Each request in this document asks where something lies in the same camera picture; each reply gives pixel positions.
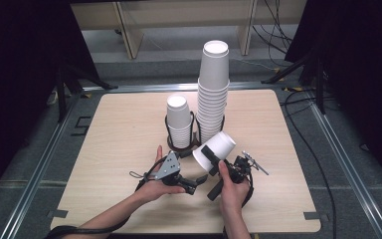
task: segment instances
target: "wooden table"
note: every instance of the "wooden table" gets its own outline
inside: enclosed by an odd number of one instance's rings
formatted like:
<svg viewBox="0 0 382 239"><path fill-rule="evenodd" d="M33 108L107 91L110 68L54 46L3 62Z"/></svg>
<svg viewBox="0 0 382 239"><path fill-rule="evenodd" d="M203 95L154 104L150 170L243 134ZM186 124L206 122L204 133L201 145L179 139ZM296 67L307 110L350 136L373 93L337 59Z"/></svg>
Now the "wooden table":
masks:
<svg viewBox="0 0 382 239"><path fill-rule="evenodd" d="M81 225L134 191L138 179L129 172L147 171L158 144L164 153L169 150L164 118L171 94L101 98L59 204L59 210L69 211L68 215L54 218L52 227ZM196 113L197 93L181 94ZM229 91L225 117L224 131L237 143L228 159L235 160L245 150L270 174L253 170L255 192L243 209L250 232L318 231L319 220L304 218L303 213L315 212L315 207L275 93ZM181 174L189 179L206 173L192 155L180 163ZM213 202L206 196L217 182L217 176L209 176L194 195L162 196L139 208L116 232L220 233L219 198Z"/></svg>

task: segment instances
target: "metal bar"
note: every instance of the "metal bar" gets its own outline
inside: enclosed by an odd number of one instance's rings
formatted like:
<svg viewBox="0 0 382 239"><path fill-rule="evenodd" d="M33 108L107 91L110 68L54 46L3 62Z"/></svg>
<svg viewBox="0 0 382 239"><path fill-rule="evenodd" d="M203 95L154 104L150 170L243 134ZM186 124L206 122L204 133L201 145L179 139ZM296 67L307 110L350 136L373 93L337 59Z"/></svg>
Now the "metal bar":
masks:
<svg viewBox="0 0 382 239"><path fill-rule="evenodd" d="M264 86L259 82L231 82L229 90L258 90L271 89L272 86ZM166 85L146 85L146 86L118 86L117 89L105 90L101 87L84 88L84 93L147 93L147 92L189 92L197 91L198 84L166 84Z"/></svg>
<svg viewBox="0 0 382 239"><path fill-rule="evenodd" d="M18 229L20 228L21 223L27 211L30 207L31 202L37 192L37 189L40 185L41 179L43 178L46 169L51 161L51 158L55 152L55 148L58 145L59 140L64 132L65 127L67 126L68 119L70 114L77 103L80 95L75 95L73 101L70 103L70 106L67 110L67 114L62 121L58 122L50 141L48 142L45 151L43 152L36 169L30 178L27 186L24 188L24 192L21 195L20 200L18 201L16 207L11 213L11 216L6 224L6 227L1 235L1 239L10 239L15 238Z"/></svg>
<svg viewBox="0 0 382 239"><path fill-rule="evenodd" d="M311 92L307 93L309 97L313 97ZM355 167L353 166L349 156L347 155L345 149L340 143L339 138L334 132L330 122L327 119L326 115L323 115L318 107L311 106L312 111L314 112L315 117L318 120L318 123L321 126L327 140L329 141L334 154L343 169L343 172L346 175L350 185L352 186L353 191L355 192L356 197L358 198L364 212L369 219L374 231L376 232L378 238L382 238L382 212L375 202L373 196L368 191L365 183L359 176Z"/></svg>

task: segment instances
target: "finger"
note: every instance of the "finger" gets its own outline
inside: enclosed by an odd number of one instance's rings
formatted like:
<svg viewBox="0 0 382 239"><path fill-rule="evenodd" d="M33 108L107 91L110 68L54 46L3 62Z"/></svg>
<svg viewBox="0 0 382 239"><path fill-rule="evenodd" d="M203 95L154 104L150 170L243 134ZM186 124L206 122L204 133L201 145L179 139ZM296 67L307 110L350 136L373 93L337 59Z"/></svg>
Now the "finger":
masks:
<svg viewBox="0 0 382 239"><path fill-rule="evenodd" d="M232 183L231 177L229 176L229 170L226 163L223 160L219 161L219 172L222 176L224 183Z"/></svg>
<svg viewBox="0 0 382 239"><path fill-rule="evenodd" d="M185 188L181 186L166 186L164 189L164 193L168 194L177 194L177 193L184 193Z"/></svg>
<svg viewBox="0 0 382 239"><path fill-rule="evenodd" d="M162 145L159 145L157 147L156 161L158 161L160 158L162 158L162 154L163 154Z"/></svg>

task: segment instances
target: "tall stack of cups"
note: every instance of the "tall stack of cups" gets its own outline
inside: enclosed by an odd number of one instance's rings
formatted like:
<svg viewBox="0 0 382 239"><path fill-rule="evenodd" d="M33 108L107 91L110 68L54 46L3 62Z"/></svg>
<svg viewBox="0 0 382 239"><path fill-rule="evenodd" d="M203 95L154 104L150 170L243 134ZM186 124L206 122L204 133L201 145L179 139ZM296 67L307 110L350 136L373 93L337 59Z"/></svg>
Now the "tall stack of cups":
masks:
<svg viewBox="0 0 382 239"><path fill-rule="evenodd" d="M222 129L229 87L228 54L225 42L210 41L204 45L198 79L197 138L201 143Z"/></svg>
<svg viewBox="0 0 382 239"><path fill-rule="evenodd" d="M169 96L166 121L169 137L174 147L185 148L190 145L192 119L187 99L180 94Z"/></svg>

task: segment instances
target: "hand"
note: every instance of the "hand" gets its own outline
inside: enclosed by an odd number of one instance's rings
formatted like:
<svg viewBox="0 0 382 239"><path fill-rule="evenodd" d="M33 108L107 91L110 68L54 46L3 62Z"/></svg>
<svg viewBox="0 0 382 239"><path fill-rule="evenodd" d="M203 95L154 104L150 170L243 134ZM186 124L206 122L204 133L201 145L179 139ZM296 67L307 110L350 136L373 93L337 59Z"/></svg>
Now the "hand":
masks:
<svg viewBox="0 0 382 239"><path fill-rule="evenodd" d="M159 145L157 147L157 155L155 161L157 162L162 158L162 146ZM160 169L161 164L158 164L154 171L158 171ZM147 202L154 201L161 197L164 194L176 194L176 193L184 193L185 189L181 186L167 186L162 181L150 180L144 185L141 186L140 189L136 191L141 194L143 199Z"/></svg>
<svg viewBox="0 0 382 239"><path fill-rule="evenodd" d="M241 214L242 204L250 190L249 180L237 184L231 180L228 168L223 160L219 162L219 172L223 179L223 187L220 201L220 211L223 215L229 213Z"/></svg>

